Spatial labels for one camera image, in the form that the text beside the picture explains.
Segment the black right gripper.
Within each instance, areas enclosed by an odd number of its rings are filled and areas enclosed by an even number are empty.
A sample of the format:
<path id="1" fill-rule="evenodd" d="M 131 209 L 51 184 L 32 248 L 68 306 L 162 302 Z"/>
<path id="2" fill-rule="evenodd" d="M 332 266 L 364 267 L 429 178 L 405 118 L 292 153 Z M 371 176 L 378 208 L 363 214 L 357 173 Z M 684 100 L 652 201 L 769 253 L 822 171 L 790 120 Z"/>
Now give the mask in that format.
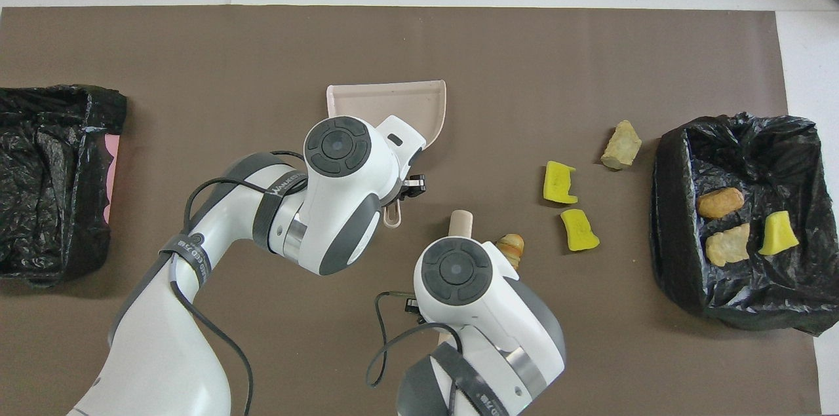
<path id="1" fill-rule="evenodd" d="M 399 197 L 417 197 L 426 192 L 426 177 L 425 174 L 411 175 L 406 180 L 402 181 L 399 191 Z M 405 312 L 420 316 L 420 307 L 415 297 L 407 297 L 405 299 Z"/>

